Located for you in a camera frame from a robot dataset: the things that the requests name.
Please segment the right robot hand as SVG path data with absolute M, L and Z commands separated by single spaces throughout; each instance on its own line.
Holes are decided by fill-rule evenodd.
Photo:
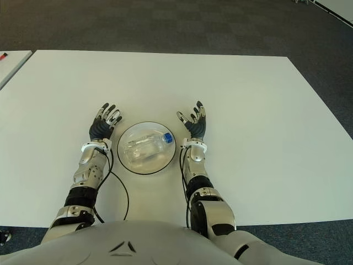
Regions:
M 191 138 L 203 140 L 206 132 L 206 111 L 204 105 L 199 100 L 190 114 L 190 119 L 182 112 L 177 112 L 176 115 L 190 133 Z

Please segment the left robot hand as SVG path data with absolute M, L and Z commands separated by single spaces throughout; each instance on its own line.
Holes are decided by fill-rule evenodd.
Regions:
M 97 112 L 89 128 L 91 141 L 110 139 L 114 128 L 122 119 L 121 111 L 115 104 L 105 103 Z

